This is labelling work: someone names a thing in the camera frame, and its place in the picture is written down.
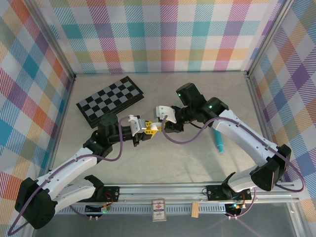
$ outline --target wooden block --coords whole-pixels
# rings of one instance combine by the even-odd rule
[[[199,203],[193,202],[191,217],[198,218],[198,209],[199,209]]]

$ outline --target metal bar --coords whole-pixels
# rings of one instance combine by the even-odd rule
[[[85,212],[84,206],[82,205],[73,205],[73,208],[77,211],[85,214],[99,214],[100,212]],[[166,211],[168,215],[183,215],[191,214],[192,204],[169,204],[166,206]],[[109,214],[152,214],[152,204],[116,204],[111,205],[111,210],[106,212]],[[225,214],[226,209],[224,204],[218,203],[203,203],[199,205],[200,214]],[[66,207],[57,214],[67,215],[75,214],[71,208]]]
[[[299,202],[287,204],[290,217],[297,237],[312,237],[311,229],[308,225],[302,206]]]
[[[247,65],[250,61],[250,58],[252,56],[253,51],[255,50],[257,43],[259,41],[259,39],[262,36],[262,33],[264,31],[264,29],[267,26],[267,23],[269,22],[270,16],[272,15],[275,7],[278,4],[278,0],[270,0],[267,9],[265,10],[265,14],[264,17],[261,19],[261,22],[257,28],[256,34],[253,36],[253,39],[251,41],[250,46],[248,47],[248,52],[246,54],[246,56],[244,57],[240,70],[244,71],[247,69]]]
[[[259,126],[261,129],[262,135],[264,138],[272,141],[272,137],[271,137],[270,132],[268,130],[267,122],[265,120],[263,111],[260,107],[259,97],[256,93],[256,88],[254,87],[252,80],[249,78],[249,76],[246,72],[244,73],[244,77],[246,79],[246,83],[247,83],[247,86],[249,89],[249,93],[250,93],[250,97],[251,97],[253,106],[255,107],[255,112],[256,112],[256,116],[257,116],[257,119],[259,122]]]
[[[50,0],[41,0],[43,4],[43,8],[45,12],[47,13],[51,23],[54,25],[55,30],[59,34],[59,37],[61,39],[61,42],[63,46],[65,47],[65,50],[68,52],[69,56],[71,57],[73,63],[72,63],[72,69],[75,73],[84,73],[81,64],[79,63],[78,58],[76,57],[76,54],[70,44],[70,41],[68,37],[66,36],[66,33],[54,11],[54,8],[50,2]]]
[[[249,68],[250,78],[251,78],[251,75],[256,70],[256,68],[260,65],[265,53],[268,50],[269,45],[271,44],[274,37],[276,36],[284,18],[286,17],[286,14],[290,10],[294,1],[295,0],[285,0],[283,5],[281,6],[281,9],[280,9],[279,13],[277,14],[277,17],[275,18],[275,20],[272,23],[272,27],[271,27],[270,31],[268,32],[266,38],[264,39],[255,59],[253,60],[252,65]]]
[[[73,72],[73,69],[71,68],[63,50],[60,48],[53,32],[47,25],[46,20],[44,19],[39,7],[33,0],[24,0],[24,3],[25,6],[28,8],[29,12],[31,13],[31,15],[34,17],[36,23],[39,25],[39,28],[45,36],[48,44],[57,55],[58,60],[60,61],[64,69],[67,71],[67,73],[71,76],[72,80],[74,80],[76,75]]]
[[[69,94],[68,94],[68,97],[67,97],[67,101],[65,103],[64,110],[61,113],[61,115],[62,115],[61,123],[60,123],[59,129],[57,130],[56,140],[54,142],[53,149],[52,149],[52,151],[51,151],[51,153],[49,155],[49,158],[48,158],[49,163],[48,163],[48,166],[46,167],[45,174],[48,173],[48,171],[50,171],[53,168],[53,166],[54,166],[56,153],[57,153],[58,145],[59,145],[59,142],[60,142],[61,134],[62,134],[64,125],[65,125],[66,114],[67,114],[67,111],[68,111],[68,108],[69,108],[69,102],[70,102],[70,98],[71,98],[71,95],[72,95],[72,92],[73,92],[74,84],[75,84],[75,80],[73,80],[71,82],[71,85],[69,87]]]
[[[119,186],[119,200],[116,204],[151,204],[153,199],[163,198],[166,204],[190,204],[198,203],[235,203],[234,200],[208,201],[207,196],[202,190],[207,185],[220,185],[221,183],[178,183],[178,184],[112,184],[105,186]],[[283,186],[294,189],[293,183],[282,183]],[[285,191],[281,188],[274,187],[270,192],[257,190],[256,202],[296,202],[298,195],[296,193]],[[80,202],[81,205],[101,204],[97,202]]]

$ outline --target colorful checkered backdrop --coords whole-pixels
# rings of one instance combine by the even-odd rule
[[[316,235],[316,1],[296,0],[254,73],[273,141],[292,148],[308,193],[301,196]],[[292,169],[287,179],[297,180]]]
[[[89,74],[244,70],[282,1],[36,2],[74,71]]]
[[[70,84],[22,0],[0,0],[0,236],[20,183],[43,175]]]

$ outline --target metal frame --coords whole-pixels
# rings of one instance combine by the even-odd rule
[[[68,108],[69,108],[70,98],[71,98],[71,95],[73,93],[73,88],[74,88],[75,81],[76,81],[76,79],[72,80],[71,85],[69,87],[68,98],[66,100],[66,103],[65,103],[65,106],[64,106],[64,110],[61,113],[61,116],[62,116],[61,117],[61,123],[60,123],[59,129],[57,130],[56,140],[55,140],[52,152],[50,153],[49,158],[48,158],[49,163],[48,163],[48,166],[46,167],[45,174],[53,168],[53,165],[54,165],[54,162],[55,162],[55,158],[56,158],[56,154],[57,154],[57,148],[58,148],[58,145],[59,145],[59,142],[60,142],[60,139],[61,139],[61,134],[62,134],[64,125],[65,125],[66,115],[67,115],[67,111],[68,111]]]
[[[51,31],[50,27],[47,25],[39,7],[33,0],[24,0],[25,6],[28,8],[31,15],[34,17],[36,23],[39,25],[39,28],[43,35],[45,36],[48,44],[53,49],[55,54],[58,56],[59,61],[64,66],[64,69],[67,71],[67,73],[71,76],[71,78],[74,80],[76,75],[73,72],[65,54],[63,53],[63,50],[60,48],[56,37],[54,36],[53,32]]]
[[[285,19],[287,13],[289,12],[289,10],[294,2],[295,2],[295,0],[285,0],[283,5],[281,6],[279,13],[277,14],[275,20],[272,23],[272,27],[271,27],[270,31],[268,32],[267,36],[265,37],[255,59],[253,60],[251,66],[249,68],[250,79],[251,79],[251,75],[253,74],[253,72],[256,70],[256,68],[261,63],[265,53],[268,50],[269,45],[271,44],[271,42],[275,38],[283,20]]]
[[[208,185],[220,185],[221,182],[202,183],[170,183],[170,184],[106,184],[106,186],[119,186],[119,200],[112,204],[112,210],[106,215],[112,214],[141,214],[151,215],[152,200],[165,199],[167,215],[190,215],[192,203],[199,203],[201,214],[225,214],[225,204],[234,201],[208,201],[202,190]],[[283,186],[295,189],[292,182],[280,182]],[[274,187],[266,192],[256,189],[255,203],[287,203],[289,214],[293,222],[294,230],[298,237],[311,237],[312,233],[302,214],[297,193],[288,192]],[[76,211],[83,214],[100,214],[98,212],[85,212],[85,205],[103,205],[99,202],[77,202],[73,205]],[[59,215],[75,214],[69,207],[61,210]]]
[[[249,93],[250,93],[250,97],[251,97],[253,106],[255,107],[255,112],[256,112],[257,119],[259,121],[259,126],[261,129],[262,135],[264,138],[271,141],[272,136],[268,130],[267,122],[264,119],[264,114],[263,114],[263,111],[261,110],[261,107],[260,107],[259,97],[256,93],[255,86],[246,72],[244,72],[244,77],[245,77],[245,80],[246,80],[246,83],[247,83],[247,86],[249,89]]]

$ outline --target cable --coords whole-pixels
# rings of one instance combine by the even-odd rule
[[[199,126],[195,125],[195,124],[194,124],[194,123],[192,123],[192,122],[189,122],[189,124],[191,124],[193,127],[196,127],[196,128],[202,129],[202,127],[199,127]]]
[[[245,205],[246,204],[245,194],[241,193],[241,195],[242,195],[242,198],[243,198],[242,205]]]
[[[120,119],[120,121],[118,122],[118,133],[119,133],[119,143],[120,143],[120,148],[119,148],[119,154],[118,154],[118,157],[116,157],[115,159],[108,159],[108,158],[105,158],[105,157],[101,157],[101,156],[97,156],[97,155],[83,155],[83,156],[80,156],[80,157],[77,157],[77,160],[79,159],[82,159],[82,158],[85,158],[85,157],[96,157],[96,158],[99,158],[99,159],[102,159],[102,160],[105,160],[105,161],[116,161],[118,160],[121,156],[122,156],[122,152],[123,152],[123,134],[122,134],[122,127],[121,127],[121,123],[123,120],[125,119],[128,119],[129,117],[123,117]],[[62,169],[64,169],[65,167],[67,167],[68,165],[72,164],[76,162],[74,159],[70,160],[69,162],[63,164],[61,167],[59,167],[58,169],[56,169],[49,177],[48,179],[46,179],[41,185],[39,185],[39,187],[30,195],[29,199],[26,201],[26,203],[23,205],[20,213],[18,214],[18,216],[16,217],[16,219],[14,220],[12,226],[10,227],[7,235],[8,236],[12,236],[14,235],[15,233],[17,233],[20,229],[22,229],[23,227],[25,227],[28,222],[26,222],[25,224],[23,224],[22,226],[20,226],[19,228],[17,228],[16,230],[13,231],[14,227],[16,226],[16,223],[20,220],[21,216],[23,215],[25,209],[27,208],[27,206],[30,204],[30,202],[32,201],[32,199],[34,198],[34,196],[39,192],[39,190],[41,190],[41,188],[47,184],[49,182],[49,180],[51,178],[53,178],[58,172],[60,172]],[[78,215],[83,215],[79,212],[77,212],[71,205],[70,205],[70,208],[75,212],[77,213]]]
[[[111,196],[111,203],[109,203],[108,195]],[[104,196],[107,198],[108,201],[108,204],[106,204],[106,206],[110,206],[114,202],[112,195],[110,193],[105,193]]]
[[[253,188],[253,191],[254,191],[254,194],[253,194],[253,198],[252,198],[252,201],[251,201],[250,206],[247,208],[247,210],[246,210],[243,214],[240,214],[240,215],[238,215],[237,217],[240,217],[240,216],[245,215],[245,214],[246,214],[248,211],[250,211],[250,209],[252,208],[252,206],[253,206],[253,204],[254,204],[254,202],[255,202],[255,199],[256,199],[256,188]],[[228,212],[226,212],[226,214],[229,215],[229,216],[235,217],[234,215],[232,215],[232,214],[230,214],[230,213],[228,213]]]
[[[72,205],[69,205],[69,207],[71,208],[72,211],[74,211],[74,212],[75,212],[76,214],[78,214],[79,216],[82,216],[82,217],[85,218],[85,219],[90,219],[90,217],[88,217],[87,215],[78,212]]]
[[[201,192],[201,193],[202,193],[203,195],[207,196],[207,193],[204,193],[204,192],[203,192],[204,189],[202,189],[202,192]]]
[[[179,141],[176,141],[174,139],[172,139],[171,137],[169,137],[166,133],[166,131],[164,130],[164,124],[167,120],[167,117],[168,115],[166,115],[163,120],[162,120],[162,123],[161,123],[161,128],[162,128],[162,133],[164,134],[164,136],[171,142],[175,143],[175,144],[179,144],[179,145],[184,145],[184,144],[187,144],[187,143],[190,143],[194,140],[196,140],[200,135],[201,133],[203,132],[203,130],[211,123],[211,122],[214,122],[215,120],[226,120],[226,121],[229,121],[229,122],[232,122],[236,125],[238,125],[239,127],[241,127],[243,130],[245,130],[246,132],[248,132],[253,138],[255,138],[257,141],[259,141],[263,146],[267,147],[269,151],[273,152],[275,155],[277,155],[278,157],[280,157],[288,166],[290,166],[292,169],[294,169],[294,171],[297,173],[297,175],[299,176],[299,178],[301,179],[302,181],[302,188],[301,189],[298,189],[298,190],[294,190],[294,189],[289,189],[289,188],[286,188],[286,187],[283,187],[282,185],[279,185],[279,184],[276,184],[277,187],[281,188],[281,189],[284,189],[284,190],[287,190],[287,191],[290,191],[290,192],[295,192],[295,193],[299,193],[303,190],[305,190],[306,188],[306,183],[305,183],[305,180],[302,176],[302,174],[299,172],[299,170],[290,162],[288,161],[283,155],[281,155],[279,152],[276,152],[274,149],[272,149],[270,146],[268,146],[268,144],[266,144],[264,141],[262,141],[256,134],[254,134],[250,129],[248,129],[247,127],[245,127],[244,125],[236,122],[235,120],[231,119],[231,118],[224,118],[224,117],[216,117],[216,118],[212,118],[210,119],[209,121],[207,121],[203,127],[200,129],[200,131],[190,140],[188,141],[185,141],[185,142],[179,142]]]
[[[100,212],[101,211],[100,207],[93,207],[93,206],[86,205],[85,208],[89,209],[92,212]]]

